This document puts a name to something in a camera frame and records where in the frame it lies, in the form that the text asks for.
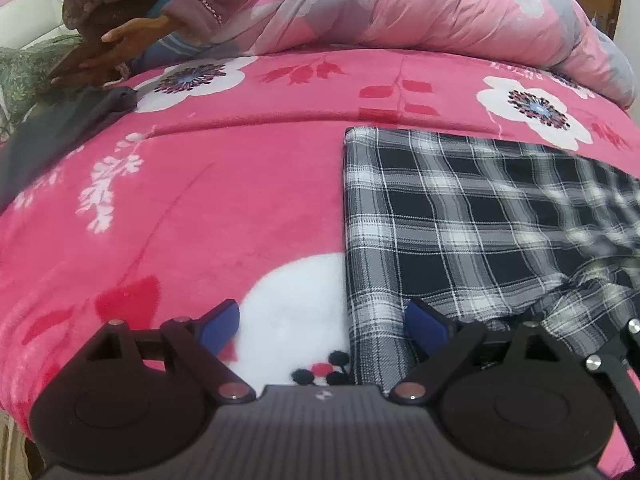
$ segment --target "white wall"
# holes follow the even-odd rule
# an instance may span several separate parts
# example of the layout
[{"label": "white wall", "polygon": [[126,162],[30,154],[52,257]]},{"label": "white wall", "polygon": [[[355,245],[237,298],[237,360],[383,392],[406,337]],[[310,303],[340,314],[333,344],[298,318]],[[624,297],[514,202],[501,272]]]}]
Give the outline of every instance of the white wall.
[{"label": "white wall", "polygon": [[[626,54],[640,77],[640,0],[622,0],[615,42]],[[640,125],[640,100],[630,110],[636,124]]]}]

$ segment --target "folded plaid shirt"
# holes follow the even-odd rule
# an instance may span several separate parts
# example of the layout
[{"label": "folded plaid shirt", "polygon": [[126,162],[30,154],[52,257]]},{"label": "folded plaid shirt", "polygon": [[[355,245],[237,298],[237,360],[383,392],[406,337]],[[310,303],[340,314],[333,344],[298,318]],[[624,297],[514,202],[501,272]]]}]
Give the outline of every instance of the folded plaid shirt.
[{"label": "folded plaid shirt", "polygon": [[546,146],[352,128],[344,170],[353,368],[385,391],[415,365],[403,308],[508,329],[533,319],[581,356],[640,312],[640,186]]}]

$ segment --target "metal bolt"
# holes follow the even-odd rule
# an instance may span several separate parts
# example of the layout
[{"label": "metal bolt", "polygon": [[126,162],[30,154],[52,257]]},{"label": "metal bolt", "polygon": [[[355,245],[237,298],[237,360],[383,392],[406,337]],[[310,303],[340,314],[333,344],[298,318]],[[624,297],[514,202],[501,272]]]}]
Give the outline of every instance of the metal bolt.
[{"label": "metal bolt", "polygon": [[627,328],[629,329],[629,332],[631,332],[633,335],[636,335],[638,332],[640,332],[640,319],[634,318],[629,321]]},{"label": "metal bolt", "polygon": [[427,394],[425,387],[418,383],[400,383],[395,387],[394,392],[405,400],[419,400]]},{"label": "metal bolt", "polygon": [[595,372],[598,368],[602,366],[602,359],[599,355],[593,354],[587,357],[586,362],[587,370],[590,372]]},{"label": "metal bolt", "polygon": [[218,393],[224,399],[240,400],[249,395],[251,389],[242,383],[226,383],[218,388]]}]

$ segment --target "green pillow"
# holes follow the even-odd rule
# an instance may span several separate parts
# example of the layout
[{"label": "green pillow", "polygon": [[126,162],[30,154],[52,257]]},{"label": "green pillow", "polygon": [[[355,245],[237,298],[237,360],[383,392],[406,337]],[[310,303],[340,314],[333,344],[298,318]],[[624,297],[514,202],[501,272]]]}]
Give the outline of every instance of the green pillow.
[{"label": "green pillow", "polygon": [[0,47],[0,146],[49,89],[50,70],[80,43],[80,36],[66,35],[20,50]]}]

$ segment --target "black dot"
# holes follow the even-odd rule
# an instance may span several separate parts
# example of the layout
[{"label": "black dot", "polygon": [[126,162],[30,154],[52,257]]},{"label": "black dot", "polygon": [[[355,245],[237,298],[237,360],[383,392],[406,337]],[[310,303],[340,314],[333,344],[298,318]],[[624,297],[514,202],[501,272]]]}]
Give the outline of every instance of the black dot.
[{"label": "black dot", "polygon": [[304,368],[299,368],[295,372],[291,374],[291,379],[296,384],[300,386],[308,386],[309,384],[314,383],[314,375],[309,370],[305,370]]},{"label": "black dot", "polygon": [[341,372],[331,372],[326,377],[326,383],[329,386],[344,386],[345,384],[351,384],[349,377]]},{"label": "black dot", "polygon": [[349,354],[337,350],[329,354],[329,363],[333,366],[346,366],[349,364]]}]

